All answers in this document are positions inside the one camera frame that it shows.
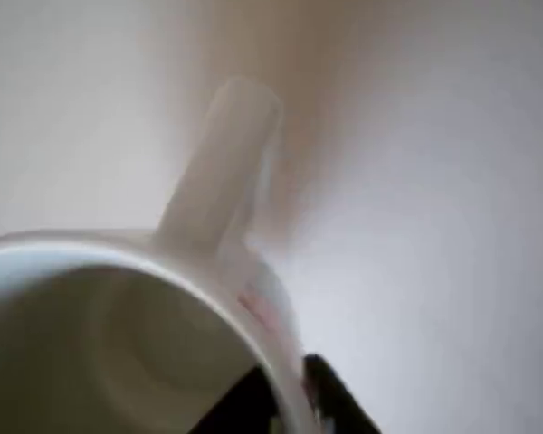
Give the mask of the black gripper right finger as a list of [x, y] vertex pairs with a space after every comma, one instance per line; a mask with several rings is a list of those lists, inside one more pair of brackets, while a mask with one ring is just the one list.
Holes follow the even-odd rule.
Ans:
[[321, 355], [307, 354], [303, 372], [304, 387], [321, 433], [381, 432]]

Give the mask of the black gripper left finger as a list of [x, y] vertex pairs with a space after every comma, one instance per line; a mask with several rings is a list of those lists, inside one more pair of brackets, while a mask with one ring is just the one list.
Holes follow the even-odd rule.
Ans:
[[197, 432], [270, 433], [276, 416], [272, 388], [262, 369], [254, 367], [197, 422]]

